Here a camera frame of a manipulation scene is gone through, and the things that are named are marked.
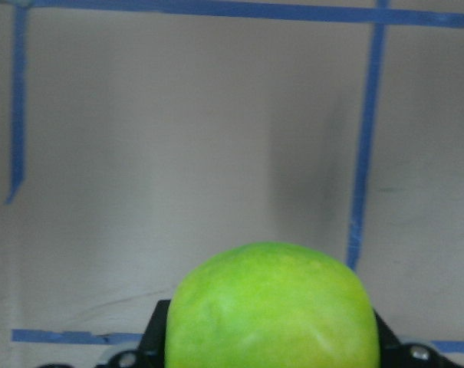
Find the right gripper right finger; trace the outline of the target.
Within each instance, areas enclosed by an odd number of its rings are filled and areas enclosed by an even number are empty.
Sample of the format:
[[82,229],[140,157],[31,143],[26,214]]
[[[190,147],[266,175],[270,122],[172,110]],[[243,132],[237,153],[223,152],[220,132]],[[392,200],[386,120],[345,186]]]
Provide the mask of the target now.
[[400,348],[401,342],[387,325],[384,319],[374,310],[374,315],[377,322],[378,341],[380,345],[380,354],[387,355],[390,351],[396,351]]

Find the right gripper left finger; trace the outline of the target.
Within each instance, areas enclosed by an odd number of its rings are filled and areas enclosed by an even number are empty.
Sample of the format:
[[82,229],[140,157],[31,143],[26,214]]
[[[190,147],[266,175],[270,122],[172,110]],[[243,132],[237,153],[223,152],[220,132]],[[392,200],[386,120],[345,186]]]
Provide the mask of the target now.
[[150,357],[162,357],[166,338],[166,321],[170,300],[160,300],[151,314],[138,349]]

